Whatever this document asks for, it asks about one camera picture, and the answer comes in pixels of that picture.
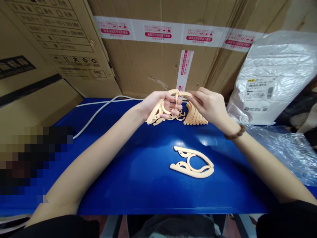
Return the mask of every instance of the black sleeve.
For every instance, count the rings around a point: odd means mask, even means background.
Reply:
[[[317,237],[317,206],[303,201],[280,204],[258,219],[257,237]]]
[[[99,222],[86,221],[76,215],[66,215],[45,220],[20,230],[12,238],[20,237],[99,237]]]

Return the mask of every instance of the cardboard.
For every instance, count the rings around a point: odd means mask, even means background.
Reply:
[[[57,74],[0,10],[0,97]]]
[[[63,79],[0,108],[1,161],[15,159],[25,143],[37,143],[36,135],[51,126],[83,98]]]
[[[0,21],[0,158],[6,161],[26,137],[36,138],[83,99],[2,11]]]
[[[0,7],[83,96],[110,98],[121,94],[85,0],[4,0]]]

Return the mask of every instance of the pixelated area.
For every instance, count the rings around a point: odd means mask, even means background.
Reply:
[[[25,187],[36,187],[43,170],[73,143],[72,127],[28,127],[24,132],[0,144],[0,203],[10,202],[11,195],[25,195]],[[34,195],[37,202],[43,202],[43,193]]]

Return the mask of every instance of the white plastic bag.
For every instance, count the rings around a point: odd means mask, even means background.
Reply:
[[[316,74],[316,33],[277,31],[266,35],[253,43],[227,112],[243,124],[273,125]]]

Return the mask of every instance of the hand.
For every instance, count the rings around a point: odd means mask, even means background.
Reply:
[[[150,95],[148,95],[142,102],[139,104],[135,105],[135,107],[138,109],[138,113],[142,117],[144,121],[147,120],[149,117],[151,111],[155,107],[155,105],[159,102],[159,100],[164,99],[164,107],[167,111],[170,111],[173,115],[178,116],[179,111],[177,110],[182,110],[182,100],[178,99],[177,104],[175,103],[175,97],[171,96],[168,91],[158,91],[158,92],[153,92]],[[165,119],[170,119],[171,115],[169,114],[161,114],[161,118]]]
[[[206,88],[200,87],[198,91],[189,91],[193,97],[189,97],[190,101],[206,118],[207,121],[214,124],[224,134],[231,136],[240,131],[240,126],[236,121],[229,117],[224,97]]]

